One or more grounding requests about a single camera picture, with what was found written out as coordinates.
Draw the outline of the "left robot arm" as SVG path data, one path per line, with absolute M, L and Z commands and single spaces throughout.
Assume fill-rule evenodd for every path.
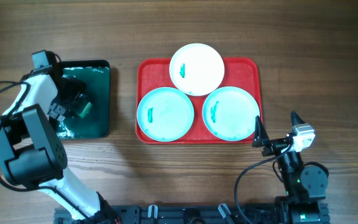
M 21 90 L 0 116 L 0 184 L 15 192 L 40 191 L 66 208 L 79 223 L 120 223 L 121 218 L 95 190 L 84 185 L 68 168 L 65 148 L 47 113 L 58 85 L 76 86 L 61 70 L 38 68 L 8 88 Z

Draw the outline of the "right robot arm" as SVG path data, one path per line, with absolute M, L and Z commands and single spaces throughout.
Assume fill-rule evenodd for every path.
M 292 129 L 284 138 L 270 139 L 259 116 L 255 117 L 252 146 L 262 147 L 262 155 L 275 156 L 279 171 L 275 174 L 284 185 L 286 195 L 276 197 L 270 205 L 255 205 L 257 223 L 329 223 L 326 198 L 328 169 L 318 162 L 303 162 L 301 151 L 310 147 L 314 128 L 291 112 Z

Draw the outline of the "green scrubbing sponge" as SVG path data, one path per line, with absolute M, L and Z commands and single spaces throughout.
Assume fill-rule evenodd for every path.
M 80 118 L 84 118 L 89 113 L 92 107 L 93 104 L 91 102 L 84 101 L 75 108 L 75 114 Z

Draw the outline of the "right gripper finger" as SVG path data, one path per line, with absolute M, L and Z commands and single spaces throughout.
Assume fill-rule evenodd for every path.
M 264 128 L 260 116 L 255 117 L 255 131 L 252 141 L 252 147 L 265 147 L 270 144 L 269 136 Z
M 299 117 L 299 115 L 295 112 L 291 112 L 291 123 L 292 126 L 296 126 L 298 124 L 305 124 L 305 122 Z

